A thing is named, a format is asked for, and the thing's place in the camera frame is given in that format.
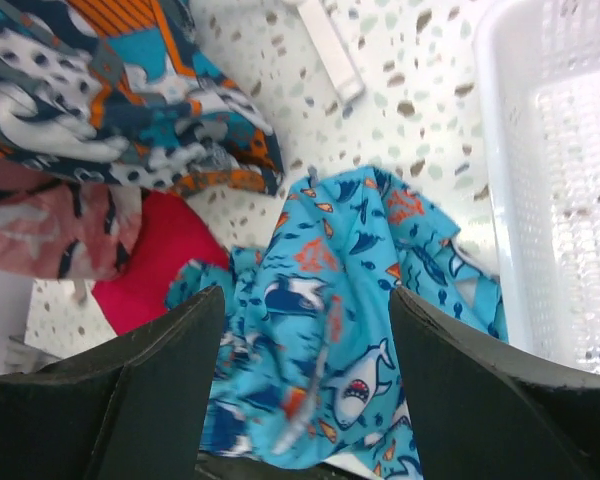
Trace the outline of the blue shark print shorts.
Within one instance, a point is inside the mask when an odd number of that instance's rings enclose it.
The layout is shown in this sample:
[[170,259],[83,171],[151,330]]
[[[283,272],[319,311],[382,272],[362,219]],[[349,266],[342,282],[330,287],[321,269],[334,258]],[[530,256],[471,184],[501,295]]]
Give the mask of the blue shark print shorts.
[[392,291],[507,337],[501,288],[464,257],[457,234],[394,174],[361,167],[296,182],[268,246],[234,248],[227,268],[188,262],[166,306],[210,286],[225,299],[202,449],[285,469],[346,452],[378,477],[421,478]]

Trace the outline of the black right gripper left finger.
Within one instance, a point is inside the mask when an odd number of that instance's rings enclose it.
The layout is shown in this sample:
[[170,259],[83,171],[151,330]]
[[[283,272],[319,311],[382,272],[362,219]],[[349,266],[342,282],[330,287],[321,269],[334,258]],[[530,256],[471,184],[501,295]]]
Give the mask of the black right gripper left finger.
[[190,479],[224,325],[209,287],[142,327],[0,376],[0,479]]

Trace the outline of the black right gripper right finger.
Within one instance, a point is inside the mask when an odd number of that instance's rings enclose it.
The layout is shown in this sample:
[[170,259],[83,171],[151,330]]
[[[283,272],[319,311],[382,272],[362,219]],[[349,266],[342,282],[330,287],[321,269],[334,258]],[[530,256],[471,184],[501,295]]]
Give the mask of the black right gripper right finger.
[[600,375],[465,325],[400,287],[389,302],[427,479],[600,479]]

